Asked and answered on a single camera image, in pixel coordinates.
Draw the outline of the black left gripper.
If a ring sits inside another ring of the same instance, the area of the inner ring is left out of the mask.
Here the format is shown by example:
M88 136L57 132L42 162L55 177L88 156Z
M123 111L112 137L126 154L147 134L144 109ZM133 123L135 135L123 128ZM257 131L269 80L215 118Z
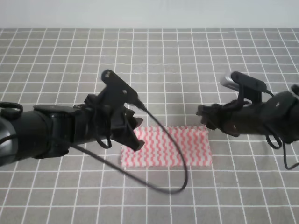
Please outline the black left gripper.
M111 146L115 141L131 148L140 150L144 141L139 140L134 131L142 122L142 118L135 117L135 112L124 107L124 127L118 128L112 117L121 108L121 100L107 93L99 95L88 94L84 103L73 107L72 136L70 142L82 144L97 141L100 146Z

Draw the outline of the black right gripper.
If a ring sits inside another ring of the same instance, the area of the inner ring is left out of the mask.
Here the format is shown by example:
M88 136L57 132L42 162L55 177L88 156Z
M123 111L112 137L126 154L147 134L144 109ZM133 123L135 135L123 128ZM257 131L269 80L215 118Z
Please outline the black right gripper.
M238 102L238 100L233 100L225 105L199 105L196 115L202 116L201 123L208 129L219 129L225 134L238 137L240 134L236 132L236 128L228 123L230 122L232 113L241 110L247 104L248 102L246 101Z

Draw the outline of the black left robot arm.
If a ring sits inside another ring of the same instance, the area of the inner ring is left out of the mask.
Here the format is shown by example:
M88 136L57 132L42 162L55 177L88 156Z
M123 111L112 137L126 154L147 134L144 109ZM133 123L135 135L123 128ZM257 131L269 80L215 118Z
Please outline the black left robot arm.
M92 141L116 141L140 150L144 141L134 130L142 123L124 101L105 100L103 94L89 94L80 105L35 105L27 112L14 111L14 103L6 103L0 112L0 137L14 136L0 142L2 166L27 158L62 157L69 144L81 145Z

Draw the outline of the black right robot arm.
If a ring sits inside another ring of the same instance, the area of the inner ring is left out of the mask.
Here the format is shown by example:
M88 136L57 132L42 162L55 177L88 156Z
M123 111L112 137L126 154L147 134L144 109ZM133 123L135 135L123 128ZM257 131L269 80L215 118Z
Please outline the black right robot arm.
M250 103L242 95L225 105L200 105L196 113L208 129L227 135L272 135L291 144L299 139L299 87L272 96L266 102Z

